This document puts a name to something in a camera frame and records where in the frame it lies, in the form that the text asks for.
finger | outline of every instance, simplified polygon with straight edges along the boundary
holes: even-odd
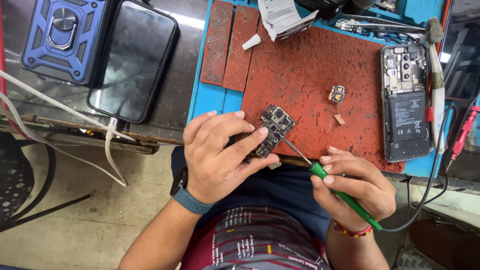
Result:
[[[268,128],[262,127],[248,137],[225,148],[217,157],[224,163],[225,172],[235,169],[268,135]]]
[[[370,162],[357,160],[338,160],[325,165],[324,170],[330,175],[347,174],[360,177],[362,180],[374,184],[381,190],[390,188],[391,185],[383,174]]]
[[[217,124],[210,135],[208,135],[204,146],[214,150],[215,156],[218,155],[225,145],[227,145],[229,137],[239,133],[253,132],[255,127],[242,119],[231,119]]]
[[[264,159],[251,158],[245,161],[239,169],[238,174],[242,177],[249,177],[250,175],[258,172],[270,164],[274,164],[280,161],[280,158],[276,154],[268,154]]]
[[[333,146],[329,146],[327,148],[327,152],[328,152],[329,155],[351,155],[352,156],[352,153],[350,153],[348,151],[343,151],[343,150],[337,149]]]
[[[355,157],[353,155],[332,155],[332,156],[321,156],[319,160],[322,165],[327,165],[339,160],[357,160],[357,159],[359,159],[359,157]]]
[[[367,181],[355,180],[336,175],[326,176],[323,182],[328,188],[345,192],[358,199],[373,198],[378,192],[381,192],[378,187]]]
[[[186,146],[193,142],[193,140],[195,139],[195,135],[197,134],[202,124],[210,120],[215,115],[216,110],[213,110],[211,112],[200,114],[199,116],[193,118],[190,121],[190,123],[183,130],[183,142]]]
[[[223,121],[227,121],[230,119],[243,119],[245,117],[245,113],[243,111],[236,111],[236,112],[228,112],[224,114],[217,115],[212,119],[204,122],[193,140],[198,146],[202,146],[205,143],[208,135],[212,132],[212,129]]]
[[[341,213],[343,205],[325,183],[316,175],[310,177],[313,185],[313,197],[328,213]]]

brush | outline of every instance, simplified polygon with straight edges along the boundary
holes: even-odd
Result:
[[[440,60],[438,59],[435,43],[442,40],[444,33],[442,26],[436,17],[428,19],[427,26],[425,27],[425,37],[428,43],[428,49],[430,53],[430,62],[432,63],[432,107],[433,107],[433,122],[432,122],[432,134],[435,149],[437,149],[438,137],[440,136],[440,127],[444,118],[445,107],[445,82],[444,73]],[[440,140],[439,154],[443,154],[445,151],[444,138]]]

bracelet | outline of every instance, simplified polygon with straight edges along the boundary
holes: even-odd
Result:
[[[368,225],[368,227],[363,230],[363,231],[359,231],[359,232],[351,232],[347,229],[345,229],[345,227],[343,227],[340,223],[338,223],[336,220],[334,220],[334,229],[339,232],[339,233],[343,233],[345,235],[348,235],[348,236],[352,236],[353,238],[359,238],[359,237],[362,237],[362,236],[366,236],[367,234],[371,233],[372,232],[372,226],[371,225]]]

green screwdriver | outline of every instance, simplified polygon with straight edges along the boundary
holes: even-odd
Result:
[[[307,161],[307,163],[309,164],[309,171],[313,172],[313,174],[315,174],[316,176],[320,177],[320,178],[324,178],[325,176],[327,176],[328,174],[325,172],[325,170],[323,169],[323,167],[318,164],[318,162],[315,162],[315,163],[311,163],[310,160],[308,160],[304,155],[302,155],[302,153],[300,153],[300,151],[298,151],[298,149],[293,146],[293,144],[291,142],[289,142],[287,139],[285,139],[283,136],[282,136],[282,139],[285,141],[286,144],[288,144],[288,146],[290,146],[290,148],[292,148],[295,152],[297,152],[305,161]],[[363,207],[354,199],[352,198],[350,195],[348,195],[347,193],[345,192],[341,192],[341,191],[337,191],[337,190],[334,190],[334,189],[330,189],[332,192],[334,192],[335,194],[337,194],[340,198],[342,198],[342,200],[344,200],[350,207],[352,207],[352,209],[359,215],[361,216],[364,220],[366,220],[373,228],[375,228],[377,231],[381,231],[382,230],[382,227],[380,226],[380,224],[378,224],[377,221],[375,221],[371,216],[370,214],[365,210],[363,209]]]

white plastic cap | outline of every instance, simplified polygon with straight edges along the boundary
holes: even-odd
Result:
[[[243,50],[247,50],[257,45],[258,43],[260,43],[260,36],[258,34],[255,34],[254,36],[252,36],[252,38],[250,38],[249,41],[245,42],[241,47],[243,48]]]

